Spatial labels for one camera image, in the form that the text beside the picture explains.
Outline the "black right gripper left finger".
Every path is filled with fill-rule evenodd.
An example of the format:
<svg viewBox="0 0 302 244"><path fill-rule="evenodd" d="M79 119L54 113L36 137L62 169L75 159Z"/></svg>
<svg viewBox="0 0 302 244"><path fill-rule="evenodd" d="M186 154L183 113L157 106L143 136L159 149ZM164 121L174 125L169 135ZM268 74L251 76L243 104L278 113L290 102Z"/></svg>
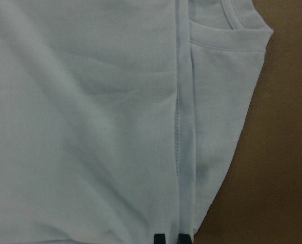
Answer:
<svg viewBox="0 0 302 244"><path fill-rule="evenodd" d="M154 234L154 244L166 244L165 233Z"/></svg>

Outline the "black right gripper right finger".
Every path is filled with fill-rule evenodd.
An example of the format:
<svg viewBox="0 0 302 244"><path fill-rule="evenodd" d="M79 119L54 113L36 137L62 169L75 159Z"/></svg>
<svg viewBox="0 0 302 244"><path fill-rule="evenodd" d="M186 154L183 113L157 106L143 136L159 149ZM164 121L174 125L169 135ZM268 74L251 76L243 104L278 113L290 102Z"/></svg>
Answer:
<svg viewBox="0 0 302 244"><path fill-rule="evenodd" d="M192 244L192 239L188 234L179 234L177 239L178 244Z"/></svg>

